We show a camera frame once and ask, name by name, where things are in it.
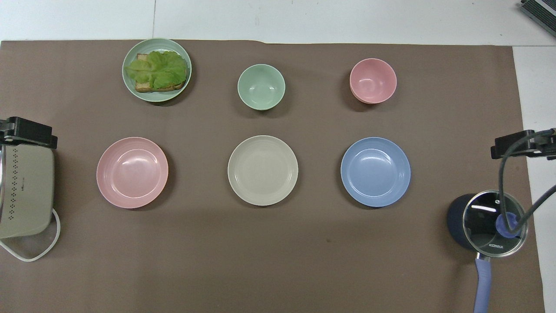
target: toast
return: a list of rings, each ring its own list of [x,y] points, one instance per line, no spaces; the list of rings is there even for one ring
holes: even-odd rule
[[[143,60],[143,61],[147,61],[147,56],[148,54],[144,54],[144,53],[138,53],[137,54],[137,59],[138,60]],[[172,91],[172,90],[178,90],[181,89],[183,87],[183,85],[185,84],[185,80],[183,82],[181,82],[178,85],[173,85],[173,86],[168,86],[168,87],[164,87],[164,88],[158,88],[158,89],[153,89],[151,88],[151,85],[149,84],[149,82],[143,82],[143,83],[138,83],[135,82],[135,90],[137,92],[161,92],[161,91]]]

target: lettuce leaf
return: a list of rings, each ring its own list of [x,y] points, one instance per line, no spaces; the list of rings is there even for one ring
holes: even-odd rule
[[[153,89],[179,85],[185,81],[185,60],[173,51],[152,51],[147,61],[134,60],[125,67],[129,77],[138,83],[148,82]]]

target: sandwich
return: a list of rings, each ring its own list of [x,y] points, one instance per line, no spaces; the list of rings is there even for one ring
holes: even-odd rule
[[[173,51],[138,53],[137,59],[125,67],[135,80],[138,92],[164,92],[183,88],[187,78],[185,60]]]

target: pink plate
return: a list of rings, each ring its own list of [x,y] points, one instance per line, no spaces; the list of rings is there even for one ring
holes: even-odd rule
[[[398,79],[392,67],[377,58],[366,58],[351,70],[349,86],[361,102],[375,104],[388,100],[396,90]]]
[[[98,189],[117,207],[135,209],[150,203],[166,180],[168,160],[157,144],[145,138],[118,140],[98,161]]]

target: kettle handle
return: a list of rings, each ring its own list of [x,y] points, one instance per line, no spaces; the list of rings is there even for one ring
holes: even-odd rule
[[[475,295],[475,309],[473,313],[487,313],[490,298],[490,283],[492,273],[490,271],[490,258],[478,253],[475,259],[479,281],[477,283],[477,293]]]

